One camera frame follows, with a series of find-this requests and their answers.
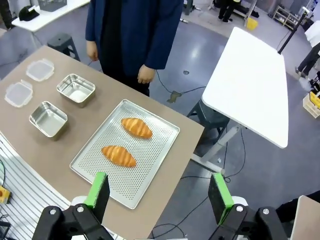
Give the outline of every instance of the black pole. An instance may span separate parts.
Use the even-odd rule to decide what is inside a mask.
[[[300,26],[302,20],[305,18],[305,16],[307,15],[307,12],[304,11],[302,16],[300,17],[298,23],[295,25],[294,29],[292,30],[292,32],[290,33],[289,37],[285,40],[284,44],[282,45],[282,47],[280,48],[280,50],[278,51],[278,54],[281,54],[281,52],[284,50],[284,48],[287,46],[288,42],[290,41],[290,39],[292,38],[292,36],[295,34],[295,32],[297,31],[298,27]]]

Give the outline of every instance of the baking tray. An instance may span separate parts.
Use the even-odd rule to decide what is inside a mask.
[[[43,101],[29,121],[46,137],[57,140],[66,129],[68,116],[50,102]]]
[[[95,96],[96,86],[76,74],[70,74],[59,83],[56,90],[64,98],[83,108]]]
[[[152,138],[133,137],[121,125],[123,118],[140,118],[152,130]],[[106,118],[70,164],[70,168],[92,183],[97,172],[108,174],[110,196],[135,209],[180,132],[179,127],[124,99]],[[125,147],[136,167],[111,163],[102,154],[104,146]]]

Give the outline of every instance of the blue jacket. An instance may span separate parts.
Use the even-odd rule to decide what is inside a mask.
[[[96,42],[98,54],[101,54],[106,1],[91,0],[86,21],[85,39]],[[151,69],[164,69],[184,0],[118,1],[122,1],[121,46],[125,74],[137,75],[143,64]]]

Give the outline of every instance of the gray stool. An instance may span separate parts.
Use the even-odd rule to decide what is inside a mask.
[[[53,48],[54,50],[57,50],[60,53],[63,53],[70,57],[72,57],[70,53],[73,53],[74,57],[72,58],[80,62],[76,46],[70,35],[66,33],[59,33],[55,37],[51,38],[48,41],[47,45],[48,47]]]
[[[209,131],[211,129],[216,129],[218,131],[218,137],[213,140],[213,144],[220,139],[230,121],[230,119],[225,115],[206,106],[202,100],[192,108],[187,117],[189,118],[194,115],[197,115],[200,120],[200,124],[204,126],[205,131]]]

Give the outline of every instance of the clear plastic lid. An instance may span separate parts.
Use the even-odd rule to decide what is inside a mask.
[[[47,60],[42,59],[39,61],[33,61],[26,69],[26,75],[37,82],[47,80],[54,74],[54,64]]]
[[[32,99],[33,92],[32,85],[21,80],[6,89],[4,100],[16,108],[21,108]]]

